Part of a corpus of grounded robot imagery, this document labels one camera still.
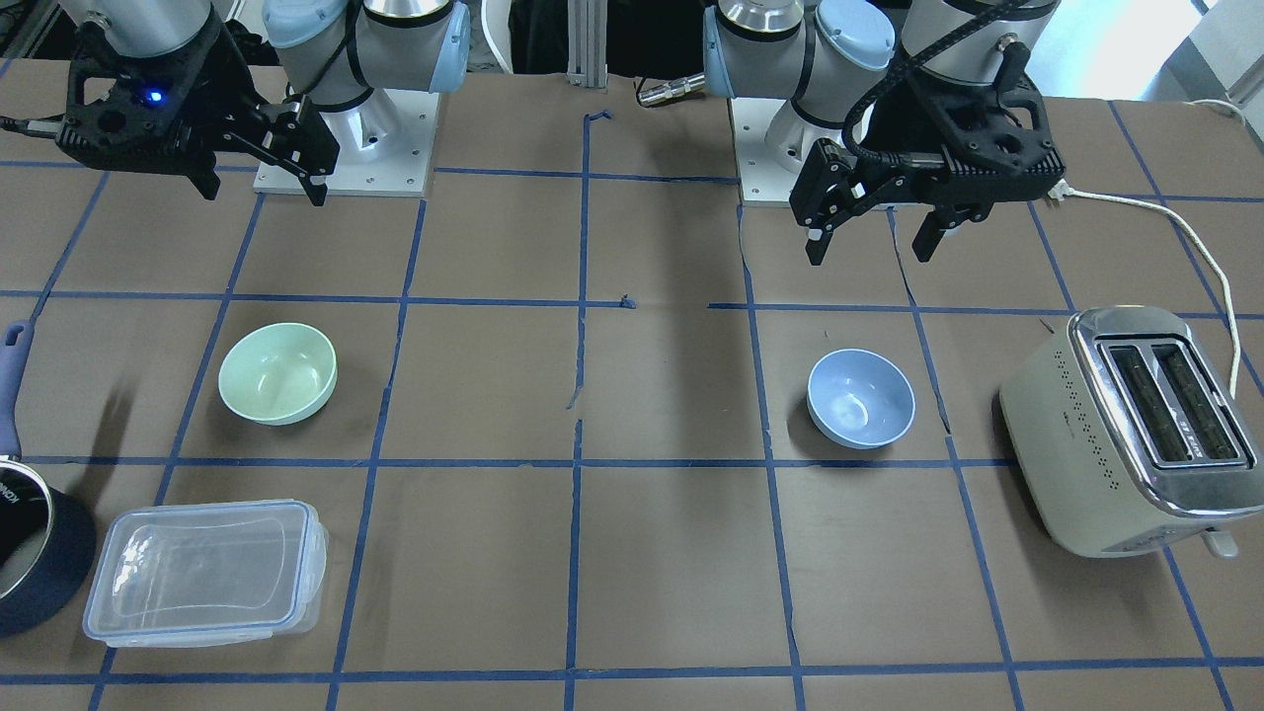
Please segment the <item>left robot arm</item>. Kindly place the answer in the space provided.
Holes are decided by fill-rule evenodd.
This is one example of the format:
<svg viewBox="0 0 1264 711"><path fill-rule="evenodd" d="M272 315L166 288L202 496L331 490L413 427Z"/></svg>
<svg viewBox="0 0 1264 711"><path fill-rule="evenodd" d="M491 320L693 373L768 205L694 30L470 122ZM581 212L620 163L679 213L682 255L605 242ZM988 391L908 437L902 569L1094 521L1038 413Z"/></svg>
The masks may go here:
<svg viewBox="0 0 1264 711"><path fill-rule="evenodd" d="M691 91L780 108L763 144L794 178L805 253L873 207L927 205L913 254L928 262L999 202L1042 199L1066 176L1028 76L1055 1L911 1L902 27L871 1L713 1L703 71L637 95Z"/></svg>

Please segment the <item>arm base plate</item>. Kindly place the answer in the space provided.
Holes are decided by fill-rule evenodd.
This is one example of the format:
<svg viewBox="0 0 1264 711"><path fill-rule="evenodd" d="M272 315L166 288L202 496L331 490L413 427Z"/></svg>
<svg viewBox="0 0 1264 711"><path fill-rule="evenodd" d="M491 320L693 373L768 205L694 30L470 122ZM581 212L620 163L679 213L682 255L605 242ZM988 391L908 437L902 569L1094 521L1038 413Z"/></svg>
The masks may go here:
<svg viewBox="0 0 1264 711"><path fill-rule="evenodd" d="M327 197L423 199L428 192L440 94L360 89L321 118L337 140L334 162L313 164L301 180L260 163L258 194L298 195L305 185Z"/></svg>
<svg viewBox="0 0 1264 711"><path fill-rule="evenodd" d="M814 140L841 144L841 132L799 116L789 100L734 97L731 125L744 206L787 207Z"/></svg>

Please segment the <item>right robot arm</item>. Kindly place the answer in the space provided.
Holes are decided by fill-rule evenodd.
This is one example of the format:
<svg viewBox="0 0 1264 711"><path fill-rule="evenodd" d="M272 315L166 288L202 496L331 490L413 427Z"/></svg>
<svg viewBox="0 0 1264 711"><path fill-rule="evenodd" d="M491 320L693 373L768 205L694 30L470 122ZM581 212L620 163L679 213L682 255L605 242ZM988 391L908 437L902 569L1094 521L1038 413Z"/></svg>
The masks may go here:
<svg viewBox="0 0 1264 711"><path fill-rule="evenodd" d="M287 76L268 100L250 33L209 1L68 1L76 27L66 108L28 132L82 166L190 180L216 199L217 157L259 162L257 190L420 199L439 96L464 82L471 19L460 1L265 1Z"/></svg>

